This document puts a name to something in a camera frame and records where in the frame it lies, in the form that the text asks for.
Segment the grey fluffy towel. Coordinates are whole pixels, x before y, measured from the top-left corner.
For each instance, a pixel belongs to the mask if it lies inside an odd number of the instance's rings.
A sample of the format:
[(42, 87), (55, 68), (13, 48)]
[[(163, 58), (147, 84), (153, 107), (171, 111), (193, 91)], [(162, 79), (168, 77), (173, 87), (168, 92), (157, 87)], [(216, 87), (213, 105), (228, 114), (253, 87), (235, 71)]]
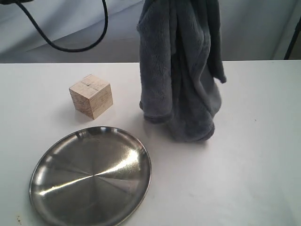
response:
[(216, 0), (147, 0), (140, 35), (140, 108), (175, 139), (208, 140), (225, 83), (220, 6)]

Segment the wooden cube block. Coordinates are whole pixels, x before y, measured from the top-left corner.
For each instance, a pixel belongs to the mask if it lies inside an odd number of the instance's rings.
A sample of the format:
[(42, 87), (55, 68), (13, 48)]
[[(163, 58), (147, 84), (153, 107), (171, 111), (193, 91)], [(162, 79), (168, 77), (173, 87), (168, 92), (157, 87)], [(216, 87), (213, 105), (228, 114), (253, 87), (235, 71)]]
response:
[(77, 111), (96, 119), (113, 105), (111, 85), (92, 74), (69, 88)]

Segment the round stainless steel plate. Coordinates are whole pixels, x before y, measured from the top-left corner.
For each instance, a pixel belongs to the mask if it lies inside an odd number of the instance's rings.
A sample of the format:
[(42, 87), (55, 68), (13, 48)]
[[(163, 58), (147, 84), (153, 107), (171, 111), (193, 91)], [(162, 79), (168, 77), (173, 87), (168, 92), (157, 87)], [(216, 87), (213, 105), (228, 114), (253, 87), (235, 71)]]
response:
[(85, 128), (41, 157), (29, 200), (51, 226), (117, 226), (143, 202), (151, 174), (149, 153), (135, 136), (115, 127)]

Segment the grey backdrop cloth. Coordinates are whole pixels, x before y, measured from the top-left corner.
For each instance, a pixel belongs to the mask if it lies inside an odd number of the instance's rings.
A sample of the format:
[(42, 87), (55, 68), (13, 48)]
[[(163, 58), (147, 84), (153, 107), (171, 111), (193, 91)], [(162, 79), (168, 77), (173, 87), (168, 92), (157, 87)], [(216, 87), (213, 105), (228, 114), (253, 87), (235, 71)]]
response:
[[(101, 35), (103, 6), (99, 0), (35, 0), (25, 4), (47, 37), (63, 48), (83, 48)], [(136, 26), (141, 0), (109, 0), (109, 27), (104, 40), (83, 53), (50, 47), (17, 5), (0, 7), (2, 63), (138, 62)], [(298, 0), (221, 0), (224, 61), (283, 59), (301, 14)]]

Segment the black stand pole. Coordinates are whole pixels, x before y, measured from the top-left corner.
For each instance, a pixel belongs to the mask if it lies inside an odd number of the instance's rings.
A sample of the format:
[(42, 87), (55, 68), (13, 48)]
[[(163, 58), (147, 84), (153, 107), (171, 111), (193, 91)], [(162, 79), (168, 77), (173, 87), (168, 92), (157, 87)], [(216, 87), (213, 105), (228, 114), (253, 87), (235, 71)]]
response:
[(301, 15), (299, 21), (294, 28), (294, 32), (290, 39), (284, 60), (300, 60), (301, 59)]

